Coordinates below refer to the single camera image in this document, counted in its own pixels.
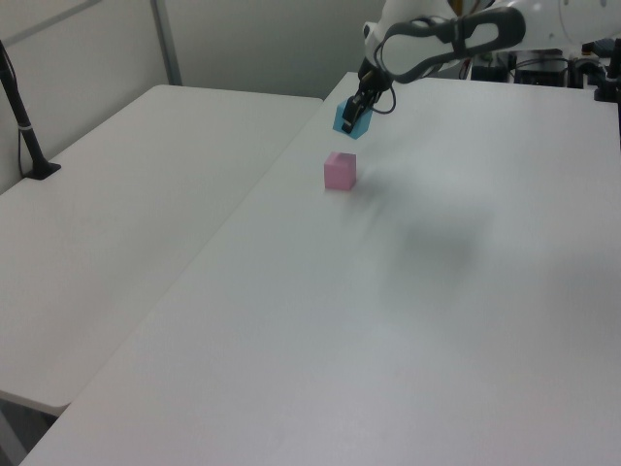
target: black cable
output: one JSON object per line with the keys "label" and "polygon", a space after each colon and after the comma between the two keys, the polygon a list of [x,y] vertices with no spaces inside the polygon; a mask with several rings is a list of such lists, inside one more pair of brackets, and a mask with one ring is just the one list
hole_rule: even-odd
{"label": "black cable", "polygon": [[22,179],[26,178],[21,168],[21,131],[17,130],[17,167],[19,168],[19,175]]}
{"label": "black cable", "polygon": [[[13,82],[16,84],[16,88],[17,88],[17,73],[16,73],[16,69],[13,67],[13,62],[11,61],[11,58],[9,57],[9,54],[7,53],[6,50],[3,50],[4,57],[7,60],[7,63],[9,63],[9,68],[11,69],[11,75],[13,76]],[[22,179],[24,179],[24,174],[23,174],[23,168],[21,167],[21,130],[19,128],[17,128],[17,168],[19,169],[19,175],[21,176]]]}
{"label": "black cable", "polygon": [[17,74],[16,69],[13,67],[13,62],[11,61],[11,58],[9,57],[9,54],[6,50],[3,50],[2,54],[7,59],[7,63],[9,63],[9,68],[11,68],[11,75],[13,76],[13,82],[16,84],[17,87]]}
{"label": "black cable", "polygon": [[570,61],[566,58],[532,58],[530,60],[524,60],[515,65],[515,69],[522,68],[524,66],[537,65],[540,63],[547,63],[549,61],[563,61],[565,63],[569,63]]}
{"label": "black cable", "polygon": [[380,115],[389,115],[392,114],[397,108],[397,93],[395,92],[395,88],[392,84],[390,84],[390,92],[392,93],[392,107],[390,110],[376,110],[374,106],[371,106],[371,110],[373,110],[376,114]]}

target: table surface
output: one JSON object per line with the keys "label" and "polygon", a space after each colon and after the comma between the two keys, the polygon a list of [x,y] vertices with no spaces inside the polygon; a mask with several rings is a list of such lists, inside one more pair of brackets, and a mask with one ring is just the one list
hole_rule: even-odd
{"label": "table surface", "polygon": [[319,105],[158,86],[0,196],[0,397],[71,403]]}
{"label": "table surface", "polygon": [[[619,464],[616,107],[424,80],[354,142],[355,88],[24,465]],[[332,150],[351,192],[324,190]]]}

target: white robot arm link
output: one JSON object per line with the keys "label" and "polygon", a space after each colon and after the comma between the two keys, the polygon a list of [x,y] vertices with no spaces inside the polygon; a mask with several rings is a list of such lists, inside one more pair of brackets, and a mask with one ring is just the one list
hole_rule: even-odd
{"label": "white robot arm link", "polygon": [[364,26],[366,59],[343,131],[388,90],[460,59],[496,50],[558,49],[621,34],[621,0],[501,0],[457,17],[446,0],[386,0]]}

